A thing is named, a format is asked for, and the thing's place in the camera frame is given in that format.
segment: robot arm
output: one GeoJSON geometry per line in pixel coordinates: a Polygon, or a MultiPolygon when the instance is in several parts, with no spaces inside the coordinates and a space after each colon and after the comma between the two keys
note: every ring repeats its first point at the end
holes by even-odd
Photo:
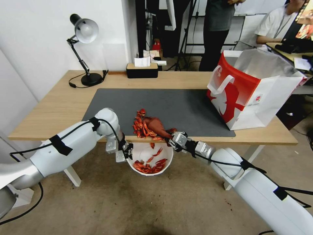
{"type": "Polygon", "coordinates": [[[117,162],[131,158],[132,144],[125,141],[117,115],[105,108],[90,121],[78,122],[43,142],[30,159],[20,163],[0,164],[0,189],[8,184],[16,189],[28,188],[48,175],[67,169],[91,151],[103,137],[107,138],[106,151],[116,153],[117,162]]]}
{"type": "Polygon", "coordinates": [[[215,151],[204,142],[191,140],[184,132],[172,135],[169,144],[175,151],[190,152],[210,164],[276,234],[313,234],[312,215],[269,179],[263,170],[254,167],[230,148],[215,151]]]}
{"type": "MultiPolygon", "coordinates": [[[[193,141],[184,132],[175,132],[172,136],[168,143],[175,151],[188,151],[210,164],[278,235],[313,234],[313,217],[265,176],[264,171],[230,148],[215,150],[204,142],[193,141]]],[[[0,164],[0,201],[12,201],[6,185],[23,189],[63,171],[91,151],[103,137],[108,140],[106,151],[115,153],[117,162],[131,158],[133,145],[125,141],[116,114],[111,109],[102,109],[89,121],[79,122],[46,140],[30,159],[0,164]]],[[[10,206],[2,209],[0,204],[0,218],[9,210],[10,206]]]]}

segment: lamp arm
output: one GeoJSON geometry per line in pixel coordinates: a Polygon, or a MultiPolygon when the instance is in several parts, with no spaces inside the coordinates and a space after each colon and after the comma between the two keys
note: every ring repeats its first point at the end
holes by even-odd
{"type": "Polygon", "coordinates": [[[76,57],[78,58],[78,61],[79,61],[80,64],[81,64],[81,66],[82,66],[83,69],[86,71],[87,77],[90,77],[88,65],[85,63],[85,61],[83,61],[83,60],[79,57],[77,51],[76,51],[75,48],[74,48],[74,44],[77,43],[77,42],[79,42],[78,40],[74,40],[74,39],[73,39],[74,37],[75,37],[75,35],[72,36],[71,38],[67,39],[67,42],[68,42],[68,44],[71,46],[71,48],[72,48],[74,54],[76,55],[76,57]]]}

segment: white bowl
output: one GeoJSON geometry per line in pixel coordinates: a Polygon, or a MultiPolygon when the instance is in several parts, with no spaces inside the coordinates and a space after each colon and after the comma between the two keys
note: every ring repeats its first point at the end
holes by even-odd
{"type": "Polygon", "coordinates": [[[173,148],[168,147],[164,143],[155,143],[154,149],[151,148],[150,143],[133,143],[133,144],[134,144],[133,160],[128,158],[127,162],[134,171],[138,172],[141,175],[154,176],[154,175],[162,174],[172,162],[173,155],[174,155],[173,148]],[[151,167],[153,167],[157,161],[159,161],[163,158],[166,158],[167,161],[165,162],[165,167],[163,168],[163,170],[161,170],[158,173],[154,173],[154,174],[145,174],[145,173],[142,173],[140,171],[137,171],[134,168],[133,165],[134,165],[136,160],[138,160],[138,161],[143,160],[144,165],[146,165],[146,162],[148,161],[148,159],[151,158],[153,154],[156,154],[160,148],[163,148],[162,152],[158,156],[154,157],[153,160],[151,162],[149,162],[149,164],[151,165],[151,167]]]}

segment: gray desk mat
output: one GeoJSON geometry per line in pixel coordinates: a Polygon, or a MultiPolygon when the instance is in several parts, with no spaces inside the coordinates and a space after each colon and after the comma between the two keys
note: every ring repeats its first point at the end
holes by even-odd
{"type": "Polygon", "coordinates": [[[189,136],[235,137],[206,97],[195,89],[105,89],[97,90],[83,121],[103,108],[112,108],[125,135],[134,135],[136,111],[145,108],[148,117],[158,117],[165,129],[177,128],[189,136]]]}

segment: wooden desk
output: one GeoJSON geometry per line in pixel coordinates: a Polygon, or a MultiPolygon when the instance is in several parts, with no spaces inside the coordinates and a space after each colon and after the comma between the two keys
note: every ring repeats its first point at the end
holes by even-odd
{"type": "Polygon", "coordinates": [[[274,51],[276,51],[277,53],[279,53],[280,55],[282,55],[284,58],[290,60],[291,62],[294,62],[294,58],[302,58],[303,55],[308,55],[308,56],[313,56],[313,53],[286,53],[283,52],[281,50],[278,50],[275,48],[276,45],[281,45],[281,43],[276,43],[276,42],[268,42],[266,44],[268,47],[270,47],[271,49],[273,49],[274,51]]]}
{"type": "MultiPolygon", "coordinates": [[[[162,89],[206,89],[211,72],[159,72],[158,78],[128,79],[125,74],[107,75],[104,82],[93,87],[80,89],[68,85],[68,80],[83,73],[70,70],[42,99],[34,110],[11,133],[11,140],[46,140],[82,120],[95,92],[99,88],[162,88],[162,89]]],[[[72,80],[80,84],[80,77],[72,80]]],[[[296,145],[298,142],[275,117],[267,127],[237,130],[235,137],[191,137],[195,141],[210,144],[250,144],[243,156],[248,161],[255,159],[264,145],[296,145]]],[[[126,136],[130,142],[149,142],[136,136],[126,136]]],[[[76,186],[80,179],[72,167],[67,175],[76,186]]]]}

